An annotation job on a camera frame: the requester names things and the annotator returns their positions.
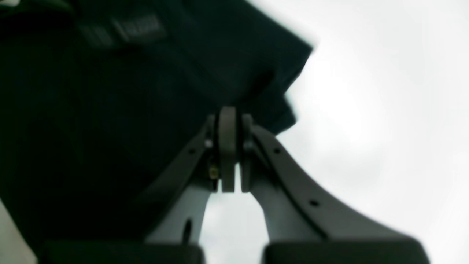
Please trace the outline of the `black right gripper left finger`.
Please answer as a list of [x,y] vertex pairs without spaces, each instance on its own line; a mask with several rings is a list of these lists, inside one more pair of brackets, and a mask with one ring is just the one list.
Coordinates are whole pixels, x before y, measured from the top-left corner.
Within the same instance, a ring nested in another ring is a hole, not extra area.
[[223,107],[134,198],[121,215],[100,229],[124,228],[135,239],[62,239],[46,243],[40,264],[203,264],[198,246],[206,205],[212,193],[235,191],[237,111]]

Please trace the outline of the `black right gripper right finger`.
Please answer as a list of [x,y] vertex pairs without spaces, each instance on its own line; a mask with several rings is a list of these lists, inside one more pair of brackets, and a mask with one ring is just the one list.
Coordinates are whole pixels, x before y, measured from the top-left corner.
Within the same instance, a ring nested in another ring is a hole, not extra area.
[[241,190],[263,210],[263,264],[428,264],[416,239],[345,205],[316,183],[276,137],[240,119]]

